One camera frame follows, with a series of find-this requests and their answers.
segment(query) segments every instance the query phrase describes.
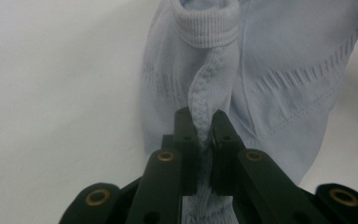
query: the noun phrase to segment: black plastic mount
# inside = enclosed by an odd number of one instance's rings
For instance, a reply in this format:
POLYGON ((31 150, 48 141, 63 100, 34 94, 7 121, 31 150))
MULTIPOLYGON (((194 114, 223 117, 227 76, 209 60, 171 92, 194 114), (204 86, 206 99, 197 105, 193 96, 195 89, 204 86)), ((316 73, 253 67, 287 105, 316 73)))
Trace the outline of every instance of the black plastic mount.
MULTIPOLYGON (((310 194, 266 153, 247 149, 223 111, 213 115, 211 187, 233 196, 240 224, 358 223, 358 192, 327 184, 310 194)), ((144 175, 123 189, 95 184, 81 191, 60 224, 180 224, 182 196, 197 192, 199 145, 188 108, 149 158, 144 175)))

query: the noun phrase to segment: ribbed knit fabric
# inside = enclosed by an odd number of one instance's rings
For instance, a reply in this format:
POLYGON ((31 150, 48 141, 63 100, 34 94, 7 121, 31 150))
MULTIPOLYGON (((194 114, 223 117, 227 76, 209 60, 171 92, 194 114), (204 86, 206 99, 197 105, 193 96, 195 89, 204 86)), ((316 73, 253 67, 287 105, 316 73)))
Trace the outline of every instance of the ribbed knit fabric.
POLYGON ((145 151, 189 106, 202 147, 199 192, 184 223, 237 223, 231 198, 208 186, 212 115, 226 111, 247 147, 299 183, 323 141, 358 37, 358 1, 162 0, 142 71, 145 151))

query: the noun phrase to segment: cloth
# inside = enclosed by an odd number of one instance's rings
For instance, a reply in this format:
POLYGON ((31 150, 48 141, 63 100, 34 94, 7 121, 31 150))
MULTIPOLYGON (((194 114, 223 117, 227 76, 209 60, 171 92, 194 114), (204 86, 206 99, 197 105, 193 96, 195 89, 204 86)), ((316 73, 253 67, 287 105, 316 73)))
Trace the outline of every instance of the cloth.
POLYGON ((247 147, 299 183, 323 141, 358 38, 358 1, 161 1, 142 71, 145 150, 189 106, 202 147, 199 192, 185 223, 235 223, 229 197, 208 187, 207 139, 217 109, 247 147))

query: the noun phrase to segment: white backdrop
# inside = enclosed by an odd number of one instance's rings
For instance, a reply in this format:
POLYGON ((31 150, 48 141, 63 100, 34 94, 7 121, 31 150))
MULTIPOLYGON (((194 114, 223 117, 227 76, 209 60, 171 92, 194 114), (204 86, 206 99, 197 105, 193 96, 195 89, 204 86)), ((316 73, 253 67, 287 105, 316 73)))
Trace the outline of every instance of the white backdrop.
MULTIPOLYGON (((0 0, 0 224, 57 223, 83 188, 142 174, 139 71, 158 0, 0 0)), ((358 190, 358 44, 301 187, 358 190)))

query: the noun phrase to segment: white surface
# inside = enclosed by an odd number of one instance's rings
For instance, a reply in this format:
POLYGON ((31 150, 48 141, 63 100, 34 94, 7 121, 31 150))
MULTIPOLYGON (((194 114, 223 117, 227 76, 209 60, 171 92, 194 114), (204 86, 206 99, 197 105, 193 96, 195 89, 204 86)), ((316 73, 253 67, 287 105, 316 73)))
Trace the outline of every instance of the white surface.
MULTIPOLYGON (((79 191, 142 174, 139 71, 158 0, 0 1, 0 223, 57 223, 79 191)), ((358 190, 358 45, 301 186, 358 190)))

